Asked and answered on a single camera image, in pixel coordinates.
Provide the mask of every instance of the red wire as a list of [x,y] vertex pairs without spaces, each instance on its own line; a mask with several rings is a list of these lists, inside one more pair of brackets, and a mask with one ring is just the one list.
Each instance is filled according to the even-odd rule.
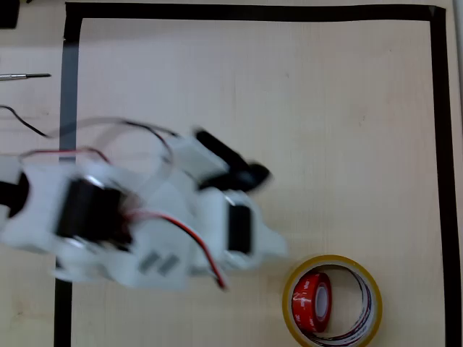
[[172,218],[172,217],[170,217],[168,215],[164,215],[163,213],[156,213],[156,212],[150,212],[150,211],[135,211],[135,212],[127,213],[126,217],[128,217],[129,220],[134,220],[134,219],[139,219],[139,218],[142,218],[142,219],[147,219],[147,218],[164,219],[164,220],[167,220],[168,222],[174,224],[175,226],[181,228],[188,235],[190,235],[196,241],[196,243],[201,247],[201,249],[204,252],[205,257],[208,259],[208,262],[211,265],[212,271],[216,275],[218,286],[221,289],[226,289],[226,284],[225,284],[224,278],[220,274],[220,271],[218,270],[217,264],[214,261],[214,259],[212,258],[208,247],[205,245],[204,241],[192,229],[188,228],[185,224],[183,224],[179,220],[177,220],[175,218]]
[[32,155],[37,155],[37,154],[79,154],[79,153],[95,153],[101,157],[104,161],[107,163],[111,163],[100,150],[97,150],[96,148],[93,147],[80,147],[76,148],[75,150],[31,150],[29,152],[23,153],[20,155],[21,158],[27,158]]

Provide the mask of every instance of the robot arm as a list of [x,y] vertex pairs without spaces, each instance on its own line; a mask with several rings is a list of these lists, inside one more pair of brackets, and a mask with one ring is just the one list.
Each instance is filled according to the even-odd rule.
[[[55,254],[62,280],[135,287],[183,288],[188,276],[208,273],[198,239],[224,270],[286,254],[284,239],[245,193],[268,178],[266,168],[205,131],[171,138],[169,148],[175,162],[161,183],[108,163],[22,164],[0,156],[0,241]],[[158,163],[168,165],[162,156]],[[144,214],[168,218],[138,218]]]

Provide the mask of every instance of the black tape border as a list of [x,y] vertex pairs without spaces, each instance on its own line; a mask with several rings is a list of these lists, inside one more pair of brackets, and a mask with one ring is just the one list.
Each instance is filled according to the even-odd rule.
[[[77,117],[77,70],[83,18],[163,20],[250,20],[266,22],[345,22],[356,20],[419,20],[430,23],[438,198],[441,219],[446,346],[462,345],[462,296],[454,157],[451,133],[446,10],[427,5],[384,4],[337,7],[285,7],[202,4],[66,3],[61,76],[61,123]],[[73,139],[60,147],[75,148]],[[56,347],[71,346],[72,287],[56,282]]]

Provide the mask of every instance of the table surface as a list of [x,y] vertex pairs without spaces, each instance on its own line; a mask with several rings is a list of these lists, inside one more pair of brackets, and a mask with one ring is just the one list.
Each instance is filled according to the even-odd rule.
[[[451,1],[397,2],[448,10],[460,207],[463,146]],[[22,6],[16,30],[0,31],[0,73],[53,75],[0,83],[0,103],[45,130],[59,126],[64,21],[63,1],[35,0]],[[227,294],[207,278],[175,294],[107,282],[74,284],[72,346],[297,346],[284,325],[281,290],[290,267],[314,254],[350,257],[377,280],[384,314],[372,346],[442,346],[431,73],[427,22],[84,19],[77,119],[130,117],[182,134],[201,125],[246,158],[266,164],[275,179],[255,199],[265,222],[288,240],[290,255],[272,271],[233,275]],[[4,112],[0,132],[4,153],[59,146]],[[77,145],[95,145],[117,165],[149,168],[148,135],[126,133],[106,143],[104,132],[78,132]],[[53,345],[54,279],[48,274],[53,266],[52,256],[0,247],[5,346]],[[335,282],[342,287],[349,279],[341,275]],[[358,299],[349,289],[335,293],[334,330],[357,313],[352,302]]]

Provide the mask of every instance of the cable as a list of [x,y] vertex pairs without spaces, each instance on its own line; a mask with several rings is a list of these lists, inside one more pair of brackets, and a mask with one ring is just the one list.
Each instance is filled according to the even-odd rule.
[[[82,128],[85,128],[85,127],[92,127],[92,126],[99,125],[99,124],[121,124],[121,125],[127,125],[127,126],[130,126],[130,127],[137,127],[137,128],[147,130],[151,134],[156,136],[161,141],[164,148],[166,148],[166,151],[167,151],[167,154],[168,154],[169,167],[168,167],[168,171],[167,171],[165,177],[163,177],[163,181],[167,180],[168,177],[170,176],[171,172],[172,172],[172,167],[174,165],[174,153],[173,153],[172,149],[170,148],[169,144],[166,142],[166,140],[158,133],[158,132],[164,132],[164,133],[169,134],[171,136],[175,136],[175,137],[179,136],[178,133],[173,132],[170,129],[163,128],[163,127],[160,127],[160,126],[157,126],[157,125],[154,125],[154,124],[146,124],[146,123],[140,123],[140,122],[137,122],[137,121],[131,121],[129,119],[114,118],[114,117],[112,117],[112,118],[103,117],[103,118],[90,118],[90,119],[83,119],[82,121],[76,121],[76,122],[61,126],[58,129],[52,130],[51,132],[46,134],[46,133],[40,131],[39,129],[35,128],[31,124],[27,123],[20,116],[18,116],[17,112],[12,107],[6,106],[6,105],[0,105],[0,108],[5,108],[6,110],[10,111],[11,113],[13,113],[13,116],[19,122],[21,122],[21,124],[23,124],[24,126],[26,126],[29,129],[31,129],[36,134],[39,134],[40,136],[45,137],[47,139],[54,139],[54,138],[57,138],[57,137],[61,137],[61,136],[64,136],[66,134],[76,132],[77,129],[82,129]],[[147,183],[149,183],[150,180],[153,177],[156,177],[157,175],[158,175],[158,173],[153,174],[142,185],[142,187],[145,186]]]
[[17,119],[18,121],[20,121],[20,122],[21,122],[23,125],[25,125],[27,128],[31,129],[33,132],[39,134],[39,135],[42,136],[42,137],[46,137],[46,138],[48,138],[48,139],[52,138],[52,137],[50,137],[49,135],[47,135],[47,134],[41,132],[39,129],[37,129],[37,128],[33,127],[32,125],[30,125],[29,123],[27,123],[27,122],[26,122],[25,120],[23,120],[21,117],[19,117],[19,116],[17,115],[16,111],[15,111],[13,108],[11,108],[11,107],[9,107],[9,106],[6,106],[6,105],[0,105],[0,108],[5,108],[6,110],[8,110],[8,111],[10,111],[11,113],[13,113],[13,116],[15,116],[16,119]]
[[182,229],[185,233],[190,235],[190,237],[195,240],[195,242],[198,244],[199,247],[204,252],[205,257],[207,258],[209,264],[211,265],[212,271],[214,272],[216,276],[216,281],[220,289],[226,290],[226,284],[224,281],[224,278],[222,274],[220,273],[220,270],[214,261],[214,259],[211,256],[211,253],[209,252],[209,249],[205,245],[204,241],[200,238],[199,235],[197,235],[192,229],[188,228],[185,224],[182,222],[178,221],[175,218],[172,218],[168,215],[165,215],[163,213],[157,213],[157,212],[151,212],[151,211],[134,211],[134,212],[129,212],[125,215],[125,217],[129,221],[133,220],[138,220],[138,219],[162,219],[170,222],[171,224],[174,224],[176,227]]
[[80,147],[75,150],[30,150],[28,152],[22,153],[18,155],[18,158],[20,160],[23,160],[25,158],[31,157],[33,155],[37,154],[79,154],[79,153],[95,153],[101,157],[104,161],[107,163],[111,163],[100,150],[97,150],[96,148],[93,147]]
[[48,134],[40,131],[39,129],[35,128],[31,124],[27,123],[24,119],[22,119],[20,116],[18,116],[17,112],[9,106],[6,105],[0,105],[0,108],[4,108],[11,113],[13,113],[13,116],[21,122],[25,127],[31,129],[33,132],[36,134],[39,134],[42,137],[45,137],[47,139],[54,139],[60,136],[64,136],[69,133],[76,132],[77,129],[85,128],[85,127],[93,127],[95,125],[99,124],[121,124],[121,125],[128,125],[131,127],[138,127],[138,128],[143,128],[147,129],[150,132],[154,134],[154,132],[163,132],[175,137],[178,137],[179,134],[176,132],[173,132],[170,129],[160,127],[155,124],[149,124],[149,123],[141,123],[138,121],[131,121],[129,119],[123,119],[123,118],[117,118],[117,117],[100,117],[100,118],[89,118],[89,119],[83,119],[82,121],[75,121],[66,125],[63,125],[59,127],[59,129],[55,129]]

